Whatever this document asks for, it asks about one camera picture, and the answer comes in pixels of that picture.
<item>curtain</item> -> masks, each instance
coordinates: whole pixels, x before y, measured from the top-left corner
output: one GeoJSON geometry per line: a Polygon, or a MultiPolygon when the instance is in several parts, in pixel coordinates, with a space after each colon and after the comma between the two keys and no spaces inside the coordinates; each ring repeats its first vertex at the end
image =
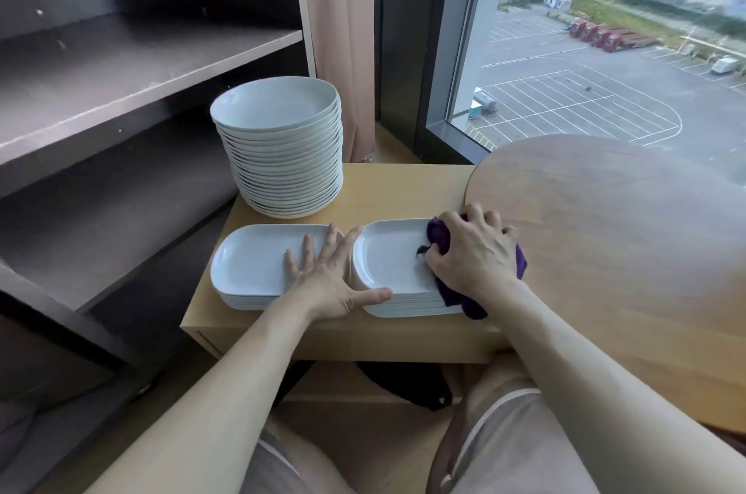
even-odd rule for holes
{"type": "Polygon", "coordinates": [[[373,10],[373,0],[308,0],[316,75],[340,92],[345,162],[375,148],[373,10]]]}

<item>cleaning cloth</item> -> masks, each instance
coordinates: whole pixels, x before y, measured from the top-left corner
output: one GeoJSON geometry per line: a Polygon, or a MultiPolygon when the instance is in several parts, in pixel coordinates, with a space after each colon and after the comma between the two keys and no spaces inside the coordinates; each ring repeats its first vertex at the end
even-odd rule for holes
{"type": "MultiPolygon", "coordinates": [[[[465,215],[462,215],[461,219],[469,221],[465,215]]],[[[445,223],[443,223],[443,221],[438,217],[434,217],[427,222],[427,240],[429,240],[431,244],[437,243],[441,254],[445,254],[448,252],[448,249],[451,248],[451,232],[448,230],[448,227],[445,226],[445,223]]],[[[429,245],[421,246],[417,249],[417,254],[424,254],[429,248],[429,245]]],[[[524,256],[521,246],[516,244],[516,271],[519,280],[523,278],[523,274],[526,272],[526,266],[528,266],[526,256],[524,256]]],[[[460,305],[461,311],[472,320],[483,320],[487,317],[487,312],[476,301],[452,290],[443,284],[443,281],[437,276],[435,277],[435,284],[438,287],[440,297],[443,298],[443,302],[447,306],[460,305]]]]}

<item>small white building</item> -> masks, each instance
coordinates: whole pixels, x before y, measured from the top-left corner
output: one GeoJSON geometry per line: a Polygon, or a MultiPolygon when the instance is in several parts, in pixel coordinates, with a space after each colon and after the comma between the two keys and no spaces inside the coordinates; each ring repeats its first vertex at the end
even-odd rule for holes
{"type": "Polygon", "coordinates": [[[549,9],[559,9],[567,11],[572,5],[572,0],[544,0],[544,5],[549,9]]]}

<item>round wooden table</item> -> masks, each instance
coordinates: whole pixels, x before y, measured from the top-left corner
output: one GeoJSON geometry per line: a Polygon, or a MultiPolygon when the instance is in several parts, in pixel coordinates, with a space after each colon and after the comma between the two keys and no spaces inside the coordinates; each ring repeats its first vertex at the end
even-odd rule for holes
{"type": "Polygon", "coordinates": [[[658,150],[557,134],[482,161],[465,202],[519,227],[526,282],[696,420],[746,432],[746,190],[658,150]]]}

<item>person's right arm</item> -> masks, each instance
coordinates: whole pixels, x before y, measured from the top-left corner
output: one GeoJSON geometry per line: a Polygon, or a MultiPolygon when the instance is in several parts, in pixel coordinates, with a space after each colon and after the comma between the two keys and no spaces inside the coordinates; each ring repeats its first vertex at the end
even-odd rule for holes
{"type": "Polygon", "coordinates": [[[516,277],[516,231],[494,211],[441,216],[428,265],[476,300],[526,364],[602,494],[742,494],[746,459],[584,338],[516,277]]]}

